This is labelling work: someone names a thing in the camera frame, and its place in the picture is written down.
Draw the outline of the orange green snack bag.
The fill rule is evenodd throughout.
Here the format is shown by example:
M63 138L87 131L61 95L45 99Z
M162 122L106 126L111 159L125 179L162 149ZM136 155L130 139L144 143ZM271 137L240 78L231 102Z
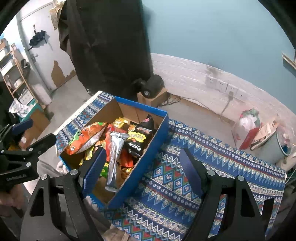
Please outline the orange green snack bag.
M67 145L65 153L74 155L89 149L100 139L106 126L107 123L95 122L77 131L73 140Z

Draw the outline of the silver foil snack bag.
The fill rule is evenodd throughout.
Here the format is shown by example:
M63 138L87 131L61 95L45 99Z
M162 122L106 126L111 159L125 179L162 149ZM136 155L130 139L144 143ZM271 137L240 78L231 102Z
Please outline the silver foil snack bag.
M116 192L118 190L117 186L117 160L123 149L125 140L129 137L128 133L118 133L112 132L110 134L111 146L110 146L110 156L109 156L109 167L107 174L107 182L105 189L110 192Z

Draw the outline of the red potato chips bag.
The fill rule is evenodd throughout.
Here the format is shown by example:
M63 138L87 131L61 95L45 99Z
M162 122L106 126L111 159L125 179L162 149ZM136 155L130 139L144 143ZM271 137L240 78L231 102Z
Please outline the red potato chips bag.
M110 151L111 151L111 133L112 132L117 132L117 133L127 133L127 131L118 128L116 126L114 126L113 124L109 124L106 127L106 131L105 131L105 140L102 144L102 147L106 150L106 161L109 162L110 159Z

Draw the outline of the yellow gold snack bag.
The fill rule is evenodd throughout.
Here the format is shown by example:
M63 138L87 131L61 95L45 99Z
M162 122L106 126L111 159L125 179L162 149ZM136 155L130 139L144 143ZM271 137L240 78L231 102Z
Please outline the yellow gold snack bag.
M118 117L114 120L112 124L117 128L122 128L124 125L128 125L129 123L130 121L128 119Z

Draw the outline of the wooden shelf rack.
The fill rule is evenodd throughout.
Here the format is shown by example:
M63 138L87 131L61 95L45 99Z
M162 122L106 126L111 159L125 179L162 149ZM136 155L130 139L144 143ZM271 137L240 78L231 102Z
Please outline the wooden shelf rack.
M1 39L1 76L9 93L23 105L33 106L37 103L45 109L46 106L37 99L29 84L30 72L30 63L23 58L16 45L9 45L6 39Z

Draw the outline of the blue patterned table cloth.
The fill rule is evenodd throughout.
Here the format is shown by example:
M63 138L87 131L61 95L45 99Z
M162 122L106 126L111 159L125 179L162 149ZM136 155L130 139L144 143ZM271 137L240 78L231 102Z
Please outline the blue patterned table cloth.
M169 119L166 140L119 208L86 200L138 240L265 240L285 180L283 169Z

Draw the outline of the grey round bucket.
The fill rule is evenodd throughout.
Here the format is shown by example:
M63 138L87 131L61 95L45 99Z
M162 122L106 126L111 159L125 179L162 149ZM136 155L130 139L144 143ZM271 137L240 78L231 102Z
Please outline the grey round bucket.
M292 152L292 133L289 128L279 125L275 133L262 145L256 156L270 164L287 158Z

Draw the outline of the red white plastic bag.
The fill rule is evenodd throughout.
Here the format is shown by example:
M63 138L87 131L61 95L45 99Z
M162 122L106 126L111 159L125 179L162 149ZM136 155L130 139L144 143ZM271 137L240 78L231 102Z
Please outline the red white plastic bag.
M255 108L244 110L239 120L232 127L232 135L236 149L246 150L261 127L259 111Z

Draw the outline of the blue cardboard box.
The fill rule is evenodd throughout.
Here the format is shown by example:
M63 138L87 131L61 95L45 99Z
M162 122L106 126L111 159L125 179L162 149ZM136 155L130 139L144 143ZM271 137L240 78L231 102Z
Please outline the blue cardboard box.
M57 133L56 150L69 170L95 163L81 180L95 209L116 209L131 196L168 134L168 113L99 92Z

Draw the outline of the black yellow snack bag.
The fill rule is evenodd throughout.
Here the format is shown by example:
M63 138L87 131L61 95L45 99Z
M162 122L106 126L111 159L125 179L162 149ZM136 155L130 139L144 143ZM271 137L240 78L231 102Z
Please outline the black yellow snack bag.
M130 125L125 147L135 158L140 158L155 133L154 120L149 114L139 124Z

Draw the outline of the white door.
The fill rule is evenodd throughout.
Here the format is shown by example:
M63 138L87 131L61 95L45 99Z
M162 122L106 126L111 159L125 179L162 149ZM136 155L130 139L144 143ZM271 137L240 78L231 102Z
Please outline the white door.
M70 57L60 48L50 15L53 7L53 1L28 1L16 15L25 53L50 92L76 75Z

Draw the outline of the black hanging cloth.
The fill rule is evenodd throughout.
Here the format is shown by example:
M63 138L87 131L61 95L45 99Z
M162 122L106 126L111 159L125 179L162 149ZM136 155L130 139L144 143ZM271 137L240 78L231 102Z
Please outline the black hanging cloth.
M60 48L90 95L137 99L137 80L153 74L142 1L65 1L58 30Z

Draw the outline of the small brown cardboard box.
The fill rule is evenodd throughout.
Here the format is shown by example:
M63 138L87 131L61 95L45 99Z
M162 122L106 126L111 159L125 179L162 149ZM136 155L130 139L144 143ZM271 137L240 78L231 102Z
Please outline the small brown cardboard box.
M141 104L145 104L154 108L158 108L165 100L168 99L168 92L163 88L156 97L146 98L141 92L137 94L137 100Z

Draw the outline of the black round speaker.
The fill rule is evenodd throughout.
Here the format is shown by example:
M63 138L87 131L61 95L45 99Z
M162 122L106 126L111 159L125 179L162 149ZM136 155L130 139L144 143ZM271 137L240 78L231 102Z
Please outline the black round speaker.
M145 98L155 98L164 88L164 81L159 75L152 75L148 80L139 78L133 82L140 88L141 94Z

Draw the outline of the white wall socket strip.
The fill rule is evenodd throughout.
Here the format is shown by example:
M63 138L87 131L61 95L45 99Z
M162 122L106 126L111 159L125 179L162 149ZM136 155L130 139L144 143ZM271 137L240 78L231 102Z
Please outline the white wall socket strip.
M232 84L226 83L225 81L222 81L217 77L207 75L205 79L205 84L207 87L213 88L222 93L229 94L230 92L232 92L233 97L240 101L246 101L248 98L248 93L245 90L238 88Z

